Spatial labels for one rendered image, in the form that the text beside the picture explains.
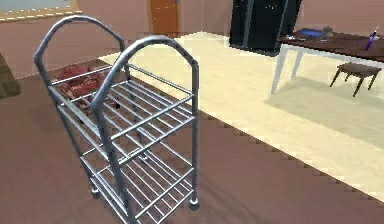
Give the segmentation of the dark brown stool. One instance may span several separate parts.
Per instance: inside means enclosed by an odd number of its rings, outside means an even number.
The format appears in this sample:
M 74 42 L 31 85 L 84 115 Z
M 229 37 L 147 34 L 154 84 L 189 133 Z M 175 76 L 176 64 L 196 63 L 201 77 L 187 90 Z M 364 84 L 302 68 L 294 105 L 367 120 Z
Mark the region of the dark brown stool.
M 368 65 L 363 64 L 357 64 L 357 63 L 344 63 L 337 66 L 337 71 L 335 73 L 335 76 L 332 79 L 332 82 L 330 83 L 330 86 L 333 86 L 337 78 L 341 73 L 345 73 L 346 77 L 344 81 L 347 81 L 350 76 L 358 77 L 359 82 L 354 90 L 353 96 L 356 96 L 361 88 L 361 85 L 363 81 L 371 77 L 371 81 L 369 83 L 368 89 L 371 89 L 373 83 L 375 82 L 378 74 L 382 71 L 381 68 L 372 67 Z

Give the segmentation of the purple bottle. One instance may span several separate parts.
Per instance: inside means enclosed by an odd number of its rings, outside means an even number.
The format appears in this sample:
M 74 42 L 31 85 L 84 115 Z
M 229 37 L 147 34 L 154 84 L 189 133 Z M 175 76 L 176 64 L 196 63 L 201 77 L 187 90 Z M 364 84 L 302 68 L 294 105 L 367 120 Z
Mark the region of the purple bottle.
M 375 41 L 375 40 L 378 40 L 379 37 L 377 36 L 377 32 L 378 32 L 378 29 L 379 27 L 376 27 L 375 30 L 372 32 L 372 34 L 369 36 L 369 39 L 368 39 L 368 42 L 365 46 L 365 50 L 369 50 L 369 48 L 371 47 L 372 43 Z

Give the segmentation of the black fridge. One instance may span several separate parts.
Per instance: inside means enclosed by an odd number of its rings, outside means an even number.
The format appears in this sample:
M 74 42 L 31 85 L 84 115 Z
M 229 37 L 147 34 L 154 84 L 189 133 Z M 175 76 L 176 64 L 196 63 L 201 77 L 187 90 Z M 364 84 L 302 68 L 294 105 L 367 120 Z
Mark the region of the black fridge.
M 276 56 L 293 33 L 302 0 L 233 0 L 229 45 Z

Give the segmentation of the orange wooden door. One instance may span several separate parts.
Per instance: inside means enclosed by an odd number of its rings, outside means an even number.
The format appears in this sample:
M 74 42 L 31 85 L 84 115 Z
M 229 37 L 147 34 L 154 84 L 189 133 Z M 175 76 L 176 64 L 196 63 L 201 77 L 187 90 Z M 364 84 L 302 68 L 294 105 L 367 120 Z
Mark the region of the orange wooden door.
M 179 22 L 176 0 L 148 0 L 148 4 L 152 32 L 176 37 Z

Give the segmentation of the gold framed picture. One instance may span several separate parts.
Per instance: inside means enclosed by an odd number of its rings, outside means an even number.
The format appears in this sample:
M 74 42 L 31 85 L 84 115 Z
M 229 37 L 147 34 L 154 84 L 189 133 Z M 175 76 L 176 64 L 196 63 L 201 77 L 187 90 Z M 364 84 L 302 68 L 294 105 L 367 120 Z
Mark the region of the gold framed picture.
M 81 13 L 78 0 L 0 0 L 0 23 Z

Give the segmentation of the dark olive cabinet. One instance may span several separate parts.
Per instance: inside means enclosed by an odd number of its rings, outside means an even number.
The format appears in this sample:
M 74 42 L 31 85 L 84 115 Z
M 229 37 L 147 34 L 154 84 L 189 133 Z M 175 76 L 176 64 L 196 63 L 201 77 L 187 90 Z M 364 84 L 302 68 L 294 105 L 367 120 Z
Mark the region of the dark olive cabinet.
M 21 87 L 0 53 L 0 100 L 17 96 L 20 93 Z

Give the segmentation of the dark brown table white legs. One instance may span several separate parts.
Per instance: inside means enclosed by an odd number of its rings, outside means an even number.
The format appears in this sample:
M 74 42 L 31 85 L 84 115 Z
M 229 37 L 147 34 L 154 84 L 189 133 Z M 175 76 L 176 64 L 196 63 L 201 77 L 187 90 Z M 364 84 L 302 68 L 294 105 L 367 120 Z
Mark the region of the dark brown table white legs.
M 291 72 L 292 78 L 296 77 L 301 59 L 305 54 L 378 67 L 384 70 L 384 36 L 374 41 L 371 47 L 366 50 L 365 46 L 368 41 L 368 37 L 344 33 L 334 33 L 326 41 L 320 37 L 303 37 L 299 34 L 295 34 L 293 38 L 280 38 L 281 48 L 270 93 L 274 94 L 277 91 L 287 53 L 290 50 L 297 52 Z

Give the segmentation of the blue plate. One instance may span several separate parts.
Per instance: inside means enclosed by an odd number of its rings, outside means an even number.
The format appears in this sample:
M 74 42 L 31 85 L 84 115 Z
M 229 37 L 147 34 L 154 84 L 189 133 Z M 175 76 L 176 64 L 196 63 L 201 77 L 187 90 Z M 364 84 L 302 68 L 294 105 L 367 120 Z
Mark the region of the blue plate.
M 322 36 L 322 30 L 316 30 L 316 29 L 301 29 L 298 31 L 300 35 L 309 36 L 309 37 L 321 37 Z

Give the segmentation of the red suitcase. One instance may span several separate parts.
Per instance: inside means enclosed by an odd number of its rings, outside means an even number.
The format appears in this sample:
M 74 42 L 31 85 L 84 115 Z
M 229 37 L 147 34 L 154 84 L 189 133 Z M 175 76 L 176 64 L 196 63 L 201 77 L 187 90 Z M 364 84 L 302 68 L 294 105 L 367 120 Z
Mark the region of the red suitcase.
M 59 85 L 61 91 L 88 114 L 93 99 L 90 93 L 101 87 L 105 76 L 105 72 L 96 72 L 87 65 L 70 65 L 60 70 L 55 78 L 58 81 L 65 80 Z

